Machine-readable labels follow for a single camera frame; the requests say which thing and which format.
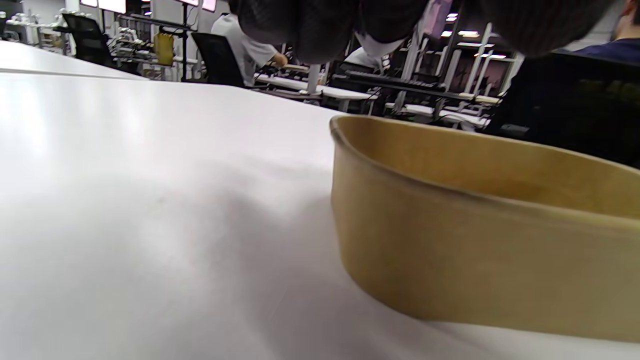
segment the brown bowl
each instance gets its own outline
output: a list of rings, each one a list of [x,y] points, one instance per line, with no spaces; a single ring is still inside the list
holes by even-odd
[[[640,172],[544,145],[331,120],[358,285],[410,316],[640,342]]]

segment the white table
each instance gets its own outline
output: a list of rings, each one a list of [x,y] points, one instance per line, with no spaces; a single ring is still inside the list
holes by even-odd
[[[640,357],[422,322],[362,292],[333,230],[336,111],[215,85],[0,83],[2,359]]]
[[[0,72],[148,80],[17,42],[0,41]]]
[[[394,107],[394,103],[388,102],[385,104],[387,109],[392,109]],[[403,108],[403,112],[415,114],[415,115],[424,115],[424,116],[433,116],[433,108],[430,106],[424,105],[416,105],[416,104],[406,104]],[[464,120],[473,124],[474,126],[485,126],[487,124],[486,118],[481,118],[469,114],[458,113],[455,111],[442,110],[439,114],[441,117],[447,116],[447,121],[455,122],[458,119]]]
[[[265,75],[265,74],[261,74],[260,76],[258,76],[257,79],[267,84],[282,86],[282,87],[290,88],[293,90],[307,89],[307,83],[304,81],[269,77],[268,75]],[[324,85],[318,85],[317,91],[322,92],[322,94],[325,96],[338,99],[340,101],[338,110],[343,112],[347,112],[347,109],[349,108],[349,101],[351,100],[373,101],[378,98],[377,95],[365,94],[362,92],[356,92],[356,91],[345,90],[345,89],[332,88],[330,86],[324,86]]]
[[[489,105],[496,105],[498,102],[500,102],[500,99],[497,97],[491,97],[491,96],[484,96],[484,95],[474,95],[474,94],[470,94],[468,92],[461,92],[460,96],[465,96],[468,97],[469,100],[476,98],[476,102],[480,102],[483,104],[489,104]]]

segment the desk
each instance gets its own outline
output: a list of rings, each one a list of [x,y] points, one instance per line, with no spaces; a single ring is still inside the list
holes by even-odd
[[[497,98],[497,97],[490,97],[490,96],[484,96],[484,95],[475,96],[474,94],[470,94],[468,92],[462,92],[462,93],[460,93],[460,96],[464,96],[468,100],[471,100],[471,99],[473,99],[475,97],[476,98],[476,102],[480,102],[480,103],[483,103],[483,104],[489,104],[489,105],[496,105],[498,102],[500,102],[500,99]]]
[[[293,79],[285,79],[285,78],[275,78],[269,77],[265,74],[258,76],[258,81],[262,81],[263,83],[281,86],[284,88],[290,88],[293,90],[306,90],[307,83],[303,81],[293,80]],[[333,97],[334,99],[338,99],[340,101],[339,110],[343,112],[347,112],[349,108],[349,101],[351,100],[366,100],[373,101],[378,98],[376,95],[365,94],[362,92],[355,92],[351,90],[332,88],[330,86],[318,85],[317,90],[322,92],[323,95],[328,97]]]
[[[336,111],[216,85],[0,83],[3,359],[640,357],[422,322],[361,291],[329,201]]]
[[[0,72],[148,80],[142,76],[8,41],[0,41]]]
[[[388,102],[385,104],[387,109],[392,109],[394,108],[394,103],[392,102]],[[415,104],[407,104],[404,106],[403,108],[403,112],[405,113],[410,113],[410,114],[415,114],[415,115],[425,115],[425,116],[433,116],[433,108],[430,106],[423,106],[423,105],[415,105]],[[453,117],[458,117],[464,121],[467,121],[475,126],[485,126],[487,119],[485,118],[481,118],[481,117],[477,117],[477,116],[473,116],[473,115],[469,115],[469,114],[462,114],[462,113],[457,113],[455,111],[449,111],[449,110],[442,110],[439,114],[441,117],[447,116],[447,115],[451,115]],[[456,121],[455,118],[453,117],[447,117],[447,121]]]

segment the keyboard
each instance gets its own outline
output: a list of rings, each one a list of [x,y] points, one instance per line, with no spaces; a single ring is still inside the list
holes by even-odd
[[[366,72],[351,71],[351,70],[347,70],[345,74],[348,79],[360,80],[374,86],[380,86],[380,87],[401,86],[401,87],[407,88],[408,90],[429,90],[429,91],[441,91],[441,92],[444,91],[444,87],[439,83],[429,84],[423,81],[403,80],[400,78],[392,78],[390,76],[375,75],[375,74],[369,74]]]

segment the chair backrest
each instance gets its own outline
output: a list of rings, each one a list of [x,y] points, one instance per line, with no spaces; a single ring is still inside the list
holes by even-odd
[[[4,40],[4,27],[6,26],[6,19],[0,19],[0,40]]]
[[[227,38],[207,33],[193,33],[191,36],[207,67],[209,84],[244,87],[242,74]]]
[[[637,166],[640,67],[566,52],[526,59],[484,132]]]
[[[113,57],[109,52],[107,40],[98,23],[84,16],[62,14],[67,23],[67,28],[76,42],[76,58],[104,65],[115,67]]]

